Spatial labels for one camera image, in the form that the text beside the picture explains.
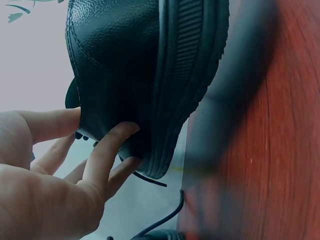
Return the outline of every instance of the finger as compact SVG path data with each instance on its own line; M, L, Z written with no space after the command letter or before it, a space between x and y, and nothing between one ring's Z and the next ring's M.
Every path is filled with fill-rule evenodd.
M104 194L120 146L138 130L139 126L134 122L122 122L112 128L90 154L82 179Z
M31 162L30 170L39 174L53 175L64 163L74 141L73 134L58 139L41 158Z
M74 133L80 123L80 108L47 112L16 111L27 123L33 144L62 138Z
M141 159L131 156L120 163L114 170L111 171L107 183L106 200L112 198L121 186L125 183L127 178L135 171L141 164Z
M76 184L80 180L82 180L82 176L84 175L84 170L86 167L87 159L81 162L72 172L70 172L64 180L68 181L69 183Z

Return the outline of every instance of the pebbled leather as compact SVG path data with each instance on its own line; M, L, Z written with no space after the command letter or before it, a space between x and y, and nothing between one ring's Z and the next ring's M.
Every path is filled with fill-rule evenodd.
M123 121L141 130L122 158L150 156L150 111L159 41L158 0L70 0L66 43L75 81L65 105L81 106L78 132L99 141Z

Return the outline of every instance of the wooden surface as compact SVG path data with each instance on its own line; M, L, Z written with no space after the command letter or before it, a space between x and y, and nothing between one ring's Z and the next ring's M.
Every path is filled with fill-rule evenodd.
M189 121L187 240L320 240L320 1L266 2L230 1L221 68Z

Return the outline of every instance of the textured sole edge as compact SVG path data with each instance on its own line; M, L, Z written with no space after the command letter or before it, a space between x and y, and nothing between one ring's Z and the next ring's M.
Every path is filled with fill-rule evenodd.
M159 55L152 109L153 155L144 173L153 179L162 178L168 171L181 128L197 109L217 72L227 42L229 1L159 0L159 15ZM214 36L207 37L212 27ZM181 89L183 94L173 100L170 92Z

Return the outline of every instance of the fingernail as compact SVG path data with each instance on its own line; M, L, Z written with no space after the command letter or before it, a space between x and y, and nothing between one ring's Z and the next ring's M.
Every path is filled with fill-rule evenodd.
M140 130L140 127L137 123L135 123L133 121L128 121L127 123L130 124L131 127L134 129L134 133L136 133Z

